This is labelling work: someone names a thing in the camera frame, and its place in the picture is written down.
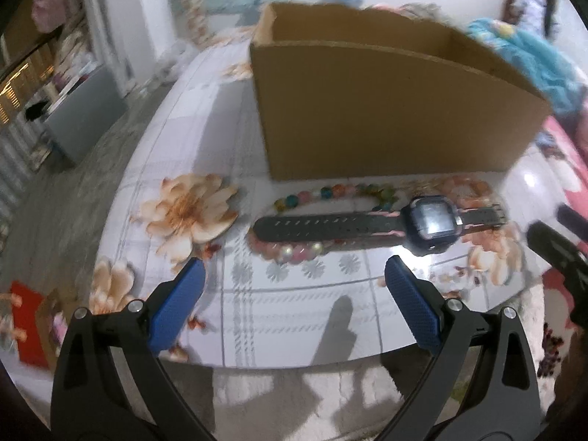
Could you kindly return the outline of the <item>dark blue smart watch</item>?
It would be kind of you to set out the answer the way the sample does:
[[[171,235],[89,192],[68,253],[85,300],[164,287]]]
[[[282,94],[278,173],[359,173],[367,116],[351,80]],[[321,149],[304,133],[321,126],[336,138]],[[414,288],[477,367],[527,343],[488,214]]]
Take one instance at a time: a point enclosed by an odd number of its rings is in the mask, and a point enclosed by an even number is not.
[[[502,227],[501,206],[459,208],[441,195],[413,198],[398,211],[265,216],[252,232],[263,243],[306,245],[391,241],[423,256],[447,251],[464,235]]]

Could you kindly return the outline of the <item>pink floral bed cover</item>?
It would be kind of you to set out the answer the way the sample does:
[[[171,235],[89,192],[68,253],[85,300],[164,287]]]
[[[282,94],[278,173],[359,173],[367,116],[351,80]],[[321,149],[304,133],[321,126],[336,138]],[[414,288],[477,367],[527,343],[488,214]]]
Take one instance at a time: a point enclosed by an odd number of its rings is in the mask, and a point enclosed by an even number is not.
[[[548,210],[554,227],[587,255],[587,243],[558,219],[558,210],[567,206],[587,218],[587,166],[565,130],[553,116],[546,119],[535,145],[542,154],[548,173],[554,180],[550,189],[556,197],[554,208]]]

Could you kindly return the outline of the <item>red paper bag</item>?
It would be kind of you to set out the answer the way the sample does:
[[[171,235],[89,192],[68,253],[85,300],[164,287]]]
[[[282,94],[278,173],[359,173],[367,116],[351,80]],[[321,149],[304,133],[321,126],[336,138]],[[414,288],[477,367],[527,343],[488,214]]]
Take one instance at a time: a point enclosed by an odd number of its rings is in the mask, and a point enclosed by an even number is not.
[[[17,341],[19,361],[37,368],[49,369],[50,365],[43,350],[36,324],[36,311],[45,297],[18,281],[12,282],[10,293],[22,299],[21,306],[13,306],[12,308],[15,329],[23,330],[26,334],[26,340]]]

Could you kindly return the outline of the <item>blue blanket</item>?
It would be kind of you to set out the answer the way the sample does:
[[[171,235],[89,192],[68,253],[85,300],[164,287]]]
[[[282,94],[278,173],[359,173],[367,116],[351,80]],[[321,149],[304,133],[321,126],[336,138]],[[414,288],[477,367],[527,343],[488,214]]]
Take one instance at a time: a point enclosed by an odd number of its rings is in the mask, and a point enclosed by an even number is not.
[[[473,20],[466,34],[517,68],[542,93],[557,118],[573,118],[584,108],[587,76],[544,38],[490,18]]]

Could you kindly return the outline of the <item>brown cardboard box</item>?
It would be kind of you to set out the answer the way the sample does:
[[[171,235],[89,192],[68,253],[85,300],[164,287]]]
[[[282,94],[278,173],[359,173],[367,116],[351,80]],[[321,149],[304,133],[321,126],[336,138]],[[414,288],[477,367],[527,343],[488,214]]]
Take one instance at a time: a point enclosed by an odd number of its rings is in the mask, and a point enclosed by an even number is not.
[[[504,171],[551,113],[483,44],[386,10],[270,3],[249,54],[276,180]]]

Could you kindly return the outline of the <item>grey storage box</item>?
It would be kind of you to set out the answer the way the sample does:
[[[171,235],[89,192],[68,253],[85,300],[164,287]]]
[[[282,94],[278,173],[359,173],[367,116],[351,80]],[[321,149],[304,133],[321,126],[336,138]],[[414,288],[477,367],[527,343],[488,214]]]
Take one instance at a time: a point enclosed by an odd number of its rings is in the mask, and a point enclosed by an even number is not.
[[[127,108],[111,71],[98,67],[51,112],[46,132],[57,152],[78,165]]]

